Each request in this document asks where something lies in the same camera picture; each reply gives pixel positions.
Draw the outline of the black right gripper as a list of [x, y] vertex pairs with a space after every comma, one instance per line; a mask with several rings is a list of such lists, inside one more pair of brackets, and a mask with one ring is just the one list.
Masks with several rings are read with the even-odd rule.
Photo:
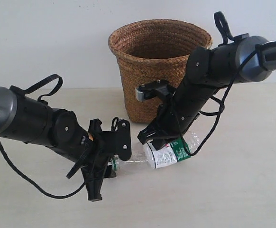
[[139, 132], [141, 144], [152, 141], [156, 150], [183, 136], [200, 111], [199, 94], [173, 94], [158, 106], [156, 117]]

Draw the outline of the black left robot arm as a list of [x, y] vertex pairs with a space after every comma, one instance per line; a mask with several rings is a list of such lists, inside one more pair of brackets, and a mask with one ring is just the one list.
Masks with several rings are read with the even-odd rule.
[[[111, 145], [118, 121], [113, 119], [111, 130], [104, 131], [101, 121], [93, 119], [85, 130], [78, 124], [74, 112], [50, 107], [42, 95], [36, 100], [28, 97], [53, 80], [57, 80], [51, 91], [55, 94], [63, 84], [63, 79], [57, 74], [28, 89], [0, 87], [0, 139], [41, 145], [71, 160], [74, 165], [67, 178], [81, 171], [84, 179], [82, 187], [87, 189], [88, 200], [100, 201], [103, 180], [110, 177], [108, 162], [113, 157], [111, 152], [105, 151], [105, 145]], [[1, 141], [0, 151], [6, 162], [11, 163]]]

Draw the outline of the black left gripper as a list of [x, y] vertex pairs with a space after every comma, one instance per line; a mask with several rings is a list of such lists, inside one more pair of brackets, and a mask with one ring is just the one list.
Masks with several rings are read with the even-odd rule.
[[86, 181], [88, 201], [101, 201], [103, 179], [117, 177], [114, 165], [110, 164], [114, 155], [111, 156], [105, 151], [104, 131], [101, 124], [100, 119], [90, 120], [89, 139], [83, 141], [85, 145], [84, 155], [87, 162], [81, 165], [81, 171]]

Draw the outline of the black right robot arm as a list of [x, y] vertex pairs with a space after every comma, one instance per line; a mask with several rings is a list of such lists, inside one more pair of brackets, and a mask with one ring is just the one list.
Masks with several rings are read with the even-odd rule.
[[156, 117], [139, 132], [142, 144], [156, 149], [184, 135], [205, 103], [231, 84], [261, 82], [276, 70], [276, 41], [251, 36], [214, 49], [197, 47], [178, 87], [159, 79], [136, 88], [139, 101], [158, 97]]

